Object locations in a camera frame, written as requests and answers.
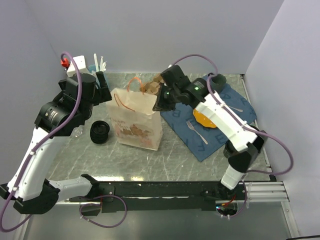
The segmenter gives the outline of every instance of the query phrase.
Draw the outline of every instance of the white wall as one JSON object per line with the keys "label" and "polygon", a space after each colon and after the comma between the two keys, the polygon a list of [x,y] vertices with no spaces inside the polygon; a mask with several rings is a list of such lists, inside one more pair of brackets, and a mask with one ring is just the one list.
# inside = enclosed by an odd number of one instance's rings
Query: white wall
{"label": "white wall", "polygon": [[[198,53],[245,73],[283,0],[26,0],[56,53],[107,57],[108,71],[160,72]],[[186,73],[212,72],[186,60]]]}
{"label": "white wall", "polygon": [[[246,72],[258,123],[283,140],[295,158],[284,175],[302,235],[320,234],[320,1],[285,0]],[[271,140],[274,171],[287,154]]]}
{"label": "white wall", "polygon": [[[23,0],[0,1],[0,184],[11,180],[32,137],[40,107],[59,91],[60,60]],[[0,208],[4,200],[0,199]],[[11,206],[4,226],[17,224]],[[0,239],[12,239],[1,233]]]}

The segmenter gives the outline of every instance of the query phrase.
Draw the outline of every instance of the blue cloth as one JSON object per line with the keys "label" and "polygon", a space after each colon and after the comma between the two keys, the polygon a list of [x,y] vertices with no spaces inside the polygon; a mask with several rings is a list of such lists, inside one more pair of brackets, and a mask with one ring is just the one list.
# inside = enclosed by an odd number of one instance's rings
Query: blue cloth
{"label": "blue cloth", "polygon": [[[228,106],[243,110],[243,112],[239,112],[231,108],[234,113],[242,120],[247,121],[248,124],[251,124],[257,118],[251,104],[233,90],[229,84],[225,84],[219,95]],[[198,123],[190,106],[178,103],[174,111],[163,111],[160,114],[200,162],[221,148],[228,140],[226,135],[217,127],[204,127]],[[195,130],[207,140],[208,145],[204,143],[195,131],[188,128],[187,121],[190,121]]]}

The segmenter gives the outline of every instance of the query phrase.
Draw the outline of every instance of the marble countertop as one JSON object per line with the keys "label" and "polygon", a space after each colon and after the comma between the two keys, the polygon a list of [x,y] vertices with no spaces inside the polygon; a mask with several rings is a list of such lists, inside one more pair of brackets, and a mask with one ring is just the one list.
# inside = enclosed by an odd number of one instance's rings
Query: marble countertop
{"label": "marble countertop", "polygon": [[[143,82],[152,80],[155,73],[106,73],[111,89],[124,88],[130,79],[137,76]],[[190,80],[204,74],[190,74]],[[227,83],[247,98],[240,75],[225,75]],[[131,84],[138,91],[139,84]],[[199,162],[183,141],[161,118],[163,137],[158,151],[147,150],[117,142],[111,127],[108,141],[96,145],[90,140],[90,127],[97,120],[111,125],[105,103],[93,108],[92,117],[86,121],[83,134],[70,137],[56,156],[47,179],[66,180],[89,174],[101,181],[218,181],[228,167],[223,148]],[[263,154],[252,165],[253,169],[266,171]],[[246,181],[269,181],[269,176],[249,173]]]}

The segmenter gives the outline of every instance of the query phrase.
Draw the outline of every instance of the table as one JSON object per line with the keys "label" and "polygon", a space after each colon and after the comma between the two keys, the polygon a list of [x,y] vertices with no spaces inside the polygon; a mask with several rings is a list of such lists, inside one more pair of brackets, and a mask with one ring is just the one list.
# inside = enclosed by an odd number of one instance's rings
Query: table
{"label": "table", "polygon": [[[106,73],[111,89],[124,88],[130,79],[137,76],[143,82],[152,80],[156,73]],[[190,80],[205,74],[190,74]],[[247,98],[241,76],[225,75],[227,83]],[[130,85],[138,91],[139,84]],[[49,180],[66,180],[89,174],[99,181],[219,181],[228,167],[223,155],[223,147],[199,162],[183,141],[161,118],[163,137],[158,151],[147,150],[117,142],[111,127],[108,141],[96,145],[90,140],[91,124],[97,120],[111,124],[106,103],[93,108],[92,117],[86,121],[83,134],[70,137],[56,156],[49,172]],[[266,171],[263,154],[252,165],[253,169]],[[249,173],[246,181],[269,181],[269,176]]]}

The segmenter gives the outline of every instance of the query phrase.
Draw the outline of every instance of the orange bag handle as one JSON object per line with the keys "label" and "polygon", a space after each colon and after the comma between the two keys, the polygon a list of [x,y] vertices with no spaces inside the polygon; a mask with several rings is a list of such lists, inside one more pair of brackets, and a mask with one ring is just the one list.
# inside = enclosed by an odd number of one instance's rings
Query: orange bag handle
{"label": "orange bag handle", "polygon": [[135,76],[134,78],[132,78],[130,81],[129,81],[129,83],[128,83],[128,87],[126,88],[126,90],[129,92],[129,89],[130,89],[130,84],[132,83],[132,81],[133,80],[138,80],[139,81],[139,83],[140,83],[140,87],[142,88],[142,94],[145,94],[145,87],[144,87],[144,85],[142,84],[142,81],[141,81],[141,79],[140,78],[138,78],[137,76]]}
{"label": "orange bag handle", "polygon": [[130,108],[130,107],[128,107],[128,106],[126,106],[126,105],[124,105],[123,104],[123,102],[120,100],[120,97],[119,97],[119,95],[118,94],[113,94],[114,95],[114,100],[115,100],[115,102],[116,102],[116,104],[118,104],[118,107],[120,108],[120,105],[119,105],[119,103],[118,103],[118,101],[117,101],[117,98],[116,98],[116,96],[118,97],[118,99],[119,99],[119,102],[122,104],[122,106],[124,106],[126,109],[129,109],[129,110],[131,110],[131,111],[134,111],[135,112],[135,110],[133,110],[132,108]]}

